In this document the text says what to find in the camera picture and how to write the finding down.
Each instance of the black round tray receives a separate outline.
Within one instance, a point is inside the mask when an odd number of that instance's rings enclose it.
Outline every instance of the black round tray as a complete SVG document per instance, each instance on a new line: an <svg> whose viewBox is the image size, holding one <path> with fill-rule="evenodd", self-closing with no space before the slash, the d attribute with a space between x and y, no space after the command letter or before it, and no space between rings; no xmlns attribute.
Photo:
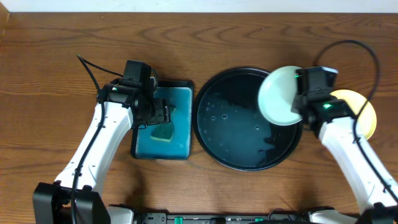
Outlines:
<svg viewBox="0 0 398 224"><path fill-rule="evenodd" d="M211 78L193 104L199 143L218 162L237 170L276 166L296 148L302 123L278 126L260 113L257 95L269 72L233 68Z"/></svg>

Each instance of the wood grain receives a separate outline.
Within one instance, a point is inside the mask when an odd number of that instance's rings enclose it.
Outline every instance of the wood grain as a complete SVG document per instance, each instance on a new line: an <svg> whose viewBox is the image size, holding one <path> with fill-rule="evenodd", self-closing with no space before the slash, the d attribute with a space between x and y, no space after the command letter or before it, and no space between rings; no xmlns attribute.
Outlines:
<svg viewBox="0 0 398 224"><path fill-rule="evenodd" d="M192 80L196 94L231 67L310 66L323 46L341 39L365 41L380 57L383 78L373 101L378 121L370 142L398 178L396 14L11 14L0 46L0 222L34 222L36 185L54 180L88 128L95 88L76 54L117 72L127 59L141 60L162 80ZM322 63L340 71L338 88L368 94L374 69L363 50L336 47ZM95 75L100 85L114 78ZM187 161L135 160L130 142L128 133L111 164L105 204L173 213L320 205L358 212L336 162L311 133L286 161L261 172L223 167L196 138Z"/></svg>

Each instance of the water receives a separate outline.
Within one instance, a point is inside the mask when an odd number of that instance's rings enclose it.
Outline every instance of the water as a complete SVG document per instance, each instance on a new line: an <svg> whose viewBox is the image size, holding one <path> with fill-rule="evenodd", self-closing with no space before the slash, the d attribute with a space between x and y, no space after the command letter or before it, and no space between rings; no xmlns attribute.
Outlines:
<svg viewBox="0 0 398 224"><path fill-rule="evenodd" d="M175 107L171 116L174 135L170 142L164 142L150 138L156 126L139 130L136 156L141 159L186 159L191 146L191 89L158 87L154 97L167 98L169 105Z"/></svg>
<svg viewBox="0 0 398 224"><path fill-rule="evenodd" d="M250 168L273 163L296 134L295 126L276 126L259 115L257 94L263 80L255 75L229 76L201 99L200 137L227 164Z"/></svg>

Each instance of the sponge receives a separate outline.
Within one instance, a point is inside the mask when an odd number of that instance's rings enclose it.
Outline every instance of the sponge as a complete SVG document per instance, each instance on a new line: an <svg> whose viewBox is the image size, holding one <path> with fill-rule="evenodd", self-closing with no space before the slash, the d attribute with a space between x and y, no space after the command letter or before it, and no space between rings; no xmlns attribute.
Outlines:
<svg viewBox="0 0 398 224"><path fill-rule="evenodd" d="M175 107L170 106L170 122L167 124L158 124L152 134L150 135L150 138L156 141L164 141L164 142L170 142L173 138L174 135L174 126L172 123L172 116L175 111Z"/></svg>

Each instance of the white wall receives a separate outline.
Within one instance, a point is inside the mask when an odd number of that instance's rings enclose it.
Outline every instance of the white wall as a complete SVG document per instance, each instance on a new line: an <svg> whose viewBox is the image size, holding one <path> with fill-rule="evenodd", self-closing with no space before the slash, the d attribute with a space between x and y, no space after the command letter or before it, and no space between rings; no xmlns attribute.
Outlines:
<svg viewBox="0 0 398 224"><path fill-rule="evenodd" d="M0 0L10 12L398 12L398 0Z"/></svg>

